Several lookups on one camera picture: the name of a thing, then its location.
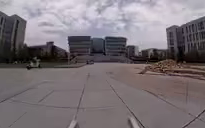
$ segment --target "tall building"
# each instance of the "tall building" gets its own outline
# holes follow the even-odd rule
[[[139,48],[138,46],[128,45],[126,51],[127,57],[134,57],[139,55]]]
[[[69,52],[71,55],[90,55],[91,37],[90,36],[69,36]]]
[[[105,52],[110,56],[125,56],[126,53],[125,37],[105,37]]]
[[[174,58],[179,53],[205,52],[205,16],[181,26],[166,29],[168,51]]]
[[[0,11],[0,54],[22,48],[25,38],[26,21],[17,15],[7,16]]]

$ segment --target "building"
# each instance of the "building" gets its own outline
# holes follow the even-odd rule
[[[134,45],[128,45],[127,46],[126,56],[128,58],[135,57],[135,56],[138,56],[138,55],[139,55],[138,46],[134,46]]]
[[[168,51],[174,58],[192,51],[205,52],[205,16],[166,29]]]
[[[105,37],[105,53],[110,56],[125,56],[126,42],[124,37]]]
[[[74,56],[91,54],[91,37],[90,36],[69,36],[69,52]]]
[[[141,51],[141,56],[148,59],[166,59],[166,49],[149,48]]]
[[[28,51],[31,57],[58,57],[66,58],[67,51],[54,45],[54,42],[47,42],[45,45],[29,46]]]
[[[105,54],[105,41],[103,38],[92,38],[92,54]]]
[[[26,21],[18,15],[7,16],[0,11],[0,54],[17,51],[23,47]]]

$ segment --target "rubble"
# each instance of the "rubble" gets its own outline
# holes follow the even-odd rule
[[[145,69],[140,72],[140,74],[144,74],[147,71],[166,73],[173,68],[182,68],[182,65],[177,64],[177,62],[174,60],[168,59],[146,66]]]
[[[184,66],[182,64],[178,64],[174,60],[163,60],[152,65],[146,66],[139,74],[145,74],[147,71],[158,72],[158,73],[166,73],[166,74],[193,74],[193,75],[201,75],[205,77],[205,71],[193,70]]]

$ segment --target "cloud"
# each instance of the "cloud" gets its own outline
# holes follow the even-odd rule
[[[67,36],[125,36],[140,49],[166,48],[166,28],[205,15],[205,0],[0,0],[27,20],[25,42],[64,48]]]

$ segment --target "road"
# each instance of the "road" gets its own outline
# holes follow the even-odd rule
[[[0,69],[0,128],[64,128],[73,119],[80,128],[128,128],[129,116],[145,128],[205,128],[205,103],[188,101],[185,110],[174,99],[135,88],[115,77],[126,65]]]

